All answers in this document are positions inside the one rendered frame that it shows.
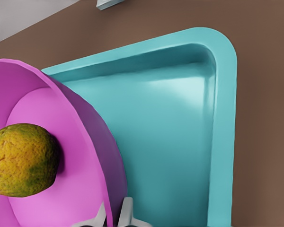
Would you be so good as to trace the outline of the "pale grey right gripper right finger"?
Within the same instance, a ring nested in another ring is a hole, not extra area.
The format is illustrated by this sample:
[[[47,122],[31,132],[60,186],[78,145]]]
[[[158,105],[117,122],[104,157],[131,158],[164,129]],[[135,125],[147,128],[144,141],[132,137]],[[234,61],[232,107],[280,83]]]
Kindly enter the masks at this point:
[[[125,197],[118,221],[118,227],[151,227],[151,224],[133,216],[133,198]]]

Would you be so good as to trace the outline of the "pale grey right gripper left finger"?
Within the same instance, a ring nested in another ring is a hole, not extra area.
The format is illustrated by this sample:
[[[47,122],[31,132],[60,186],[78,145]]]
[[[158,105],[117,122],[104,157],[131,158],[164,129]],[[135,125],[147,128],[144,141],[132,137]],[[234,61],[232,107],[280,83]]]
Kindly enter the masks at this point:
[[[72,227],[103,227],[106,217],[105,206],[104,203],[102,203],[94,218],[75,223]]]

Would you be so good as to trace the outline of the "pink plate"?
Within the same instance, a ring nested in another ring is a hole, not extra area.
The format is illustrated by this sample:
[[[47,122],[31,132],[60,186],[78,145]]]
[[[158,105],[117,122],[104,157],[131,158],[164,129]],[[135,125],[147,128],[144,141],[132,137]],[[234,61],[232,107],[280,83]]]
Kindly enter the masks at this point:
[[[72,227],[94,220],[100,208],[117,225],[127,182],[108,126],[82,97],[40,70],[0,59],[0,129],[31,123],[62,148],[54,184],[24,198],[0,195],[0,227]]]

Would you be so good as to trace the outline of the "greenish orange fruit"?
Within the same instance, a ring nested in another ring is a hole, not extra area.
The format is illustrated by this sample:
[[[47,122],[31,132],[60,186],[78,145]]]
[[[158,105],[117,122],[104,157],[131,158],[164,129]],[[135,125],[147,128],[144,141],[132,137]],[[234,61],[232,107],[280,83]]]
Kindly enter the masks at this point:
[[[18,123],[0,129],[0,195],[27,197],[51,187],[60,147],[46,129]]]

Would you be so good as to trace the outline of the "teal tray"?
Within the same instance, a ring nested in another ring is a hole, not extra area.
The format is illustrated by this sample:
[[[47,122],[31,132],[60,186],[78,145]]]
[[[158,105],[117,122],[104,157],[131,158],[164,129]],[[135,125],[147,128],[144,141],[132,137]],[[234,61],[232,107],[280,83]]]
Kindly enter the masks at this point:
[[[231,227],[237,56],[195,27],[44,69],[88,101],[119,147],[133,215]]]

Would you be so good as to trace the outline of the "silver frame post foot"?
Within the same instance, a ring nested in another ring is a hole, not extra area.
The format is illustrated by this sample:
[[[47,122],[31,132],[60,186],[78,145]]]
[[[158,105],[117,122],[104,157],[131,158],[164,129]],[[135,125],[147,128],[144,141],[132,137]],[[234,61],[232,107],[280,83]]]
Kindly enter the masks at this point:
[[[114,6],[116,4],[119,4],[121,2],[123,2],[124,0],[97,0],[97,4],[96,7],[99,10],[104,10],[107,9],[111,6]]]

